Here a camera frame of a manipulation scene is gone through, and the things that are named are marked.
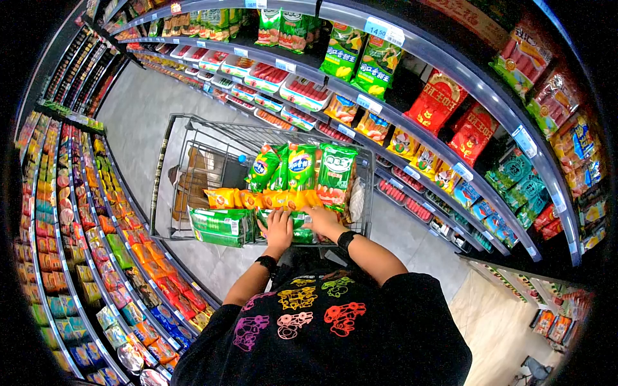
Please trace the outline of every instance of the price label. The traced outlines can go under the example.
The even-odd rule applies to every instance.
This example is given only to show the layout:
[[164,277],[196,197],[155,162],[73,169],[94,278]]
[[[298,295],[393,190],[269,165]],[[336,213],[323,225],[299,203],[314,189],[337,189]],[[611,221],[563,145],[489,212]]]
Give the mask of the price label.
[[342,124],[339,124],[339,126],[337,126],[337,131],[349,136],[350,138],[354,138],[354,136],[356,135],[356,132],[354,130]]
[[410,166],[404,167],[404,172],[410,177],[414,178],[415,180],[418,180],[419,178],[421,178],[421,175],[416,170],[411,168]]
[[249,57],[249,51],[244,48],[234,47],[234,55],[240,57]]
[[519,127],[515,129],[511,136],[515,139],[515,142],[517,142],[519,148],[523,150],[524,153],[526,153],[528,158],[536,156],[536,154],[538,153],[536,143],[532,140],[532,137],[528,133],[528,130],[526,130],[523,125],[519,125]]
[[396,187],[397,189],[403,189],[404,188],[404,184],[400,183],[399,181],[397,181],[394,178],[391,178],[390,180],[388,180],[388,183],[390,183],[392,186]]
[[274,66],[278,69],[285,70],[291,73],[296,73],[296,65],[292,63],[288,63],[286,61],[282,61],[281,59],[276,59],[274,62]]
[[387,23],[376,17],[369,16],[365,22],[365,28],[363,30],[377,36],[378,38],[390,41],[396,46],[401,47],[404,45],[404,31],[401,28],[395,27],[393,24]]
[[423,208],[427,209],[429,212],[435,212],[436,208],[432,207],[431,205],[429,205],[428,203],[423,203]]
[[456,165],[452,166],[452,168],[457,174],[462,176],[463,179],[468,182],[472,181],[472,179],[474,178],[472,172],[470,172],[468,168],[465,167],[464,164],[462,164],[461,162],[458,162]]
[[356,97],[356,103],[358,103],[365,109],[368,109],[374,114],[379,114],[382,111],[382,105],[380,103],[372,101],[370,98],[362,94],[358,94],[358,96]]

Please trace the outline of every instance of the black smartwatch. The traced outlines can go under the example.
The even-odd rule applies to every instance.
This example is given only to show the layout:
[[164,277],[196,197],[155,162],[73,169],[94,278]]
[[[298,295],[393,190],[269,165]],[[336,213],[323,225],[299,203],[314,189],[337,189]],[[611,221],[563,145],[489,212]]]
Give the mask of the black smartwatch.
[[268,270],[268,277],[270,277],[271,280],[274,279],[279,267],[277,267],[277,261],[273,257],[268,255],[260,256],[255,262],[266,267]]
[[348,245],[350,245],[350,243],[352,242],[352,240],[354,239],[355,235],[359,235],[360,233],[354,232],[353,230],[349,230],[347,232],[344,232],[341,234],[341,236],[339,236],[339,239],[337,240],[337,245],[342,248],[346,253],[349,253],[347,251],[347,247]]

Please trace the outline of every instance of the aisle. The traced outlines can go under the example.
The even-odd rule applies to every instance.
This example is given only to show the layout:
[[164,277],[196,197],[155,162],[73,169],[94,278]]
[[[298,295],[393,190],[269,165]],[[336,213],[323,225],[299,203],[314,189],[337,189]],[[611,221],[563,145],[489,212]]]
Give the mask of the aisle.
[[[105,100],[97,119],[108,128],[108,140],[120,170],[139,205],[150,210],[156,162],[169,114],[186,112],[219,122],[259,124],[216,101],[191,91],[183,83],[153,70],[129,64]],[[163,174],[177,159],[172,131]],[[161,179],[156,228],[166,235],[172,188]],[[414,272],[440,280],[447,302],[455,296],[469,268],[453,253],[455,248],[430,235],[386,199],[374,194],[371,239],[390,249]],[[223,299],[235,280],[264,249],[209,245],[198,241],[169,242],[176,255],[218,298]]]

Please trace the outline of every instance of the blue snack package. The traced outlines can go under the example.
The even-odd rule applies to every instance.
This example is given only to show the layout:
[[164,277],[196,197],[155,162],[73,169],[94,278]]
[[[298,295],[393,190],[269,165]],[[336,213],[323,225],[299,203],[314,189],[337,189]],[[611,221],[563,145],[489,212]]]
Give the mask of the blue snack package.
[[90,357],[88,355],[88,349],[86,348],[86,345],[69,347],[69,351],[71,352],[71,356],[75,360],[75,363],[79,367],[92,366],[92,362],[90,361]]

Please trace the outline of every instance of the metal wire basket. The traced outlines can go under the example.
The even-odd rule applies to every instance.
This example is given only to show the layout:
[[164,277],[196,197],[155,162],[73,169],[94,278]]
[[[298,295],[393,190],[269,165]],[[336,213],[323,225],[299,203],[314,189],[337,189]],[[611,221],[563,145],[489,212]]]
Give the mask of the metal wire basket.
[[[170,140],[174,124],[184,123],[182,143],[179,136]],[[179,151],[177,164],[169,164],[167,176],[172,188],[171,208],[167,236],[155,231],[156,211],[159,201],[159,184],[165,155],[169,145],[175,141],[175,150]],[[260,148],[267,143],[271,146],[286,143],[334,143],[335,145],[354,147],[358,150],[356,157],[357,177],[363,187],[364,205],[360,220],[349,225],[350,229],[369,237],[371,230],[371,204],[375,154],[372,150],[333,140],[313,130],[311,132],[287,131],[271,127],[260,127],[227,122],[210,122],[194,114],[170,114],[167,123],[158,165],[154,178],[153,195],[150,212],[150,233],[154,237],[167,240],[195,240],[192,232],[187,207],[209,208],[208,199],[203,189],[221,187],[246,189],[247,162],[238,161],[240,155],[254,159]],[[266,240],[257,240],[248,244],[266,244]],[[305,246],[328,246],[332,243],[310,244]]]

